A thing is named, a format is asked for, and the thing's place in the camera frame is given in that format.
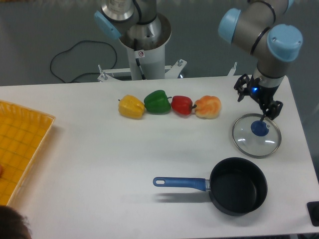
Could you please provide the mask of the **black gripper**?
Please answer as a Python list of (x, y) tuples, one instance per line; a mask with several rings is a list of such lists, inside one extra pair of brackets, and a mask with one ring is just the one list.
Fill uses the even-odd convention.
[(240, 102), (245, 96), (251, 96), (251, 98), (259, 105), (263, 114), (261, 116), (261, 121), (265, 118), (274, 120), (279, 116), (283, 103), (280, 101), (275, 101), (273, 99), (275, 92), (280, 85), (279, 78), (269, 78), (264, 75), (252, 75), (251, 79), (247, 74), (244, 74), (238, 78), (234, 85), (234, 90), (237, 91), (238, 99)]

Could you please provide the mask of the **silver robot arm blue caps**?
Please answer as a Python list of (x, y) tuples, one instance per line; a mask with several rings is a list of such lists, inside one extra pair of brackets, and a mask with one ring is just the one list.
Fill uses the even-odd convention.
[[(291, 25), (276, 24), (292, 5), (290, 0), (251, 0), (245, 11), (228, 10), (219, 36), (258, 59), (251, 77), (240, 77), (234, 88), (239, 99), (250, 96), (271, 120), (283, 104), (274, 100), (287, 69), (303, 44), (301, 32)], [(171, 37), (168, 19), (157, 11), (154, 0), (105, 0), (94, 20), (109, 38), (126, 48), (133, 80), (172, 78), (176, 68), (165, 69), (165, 45)]]

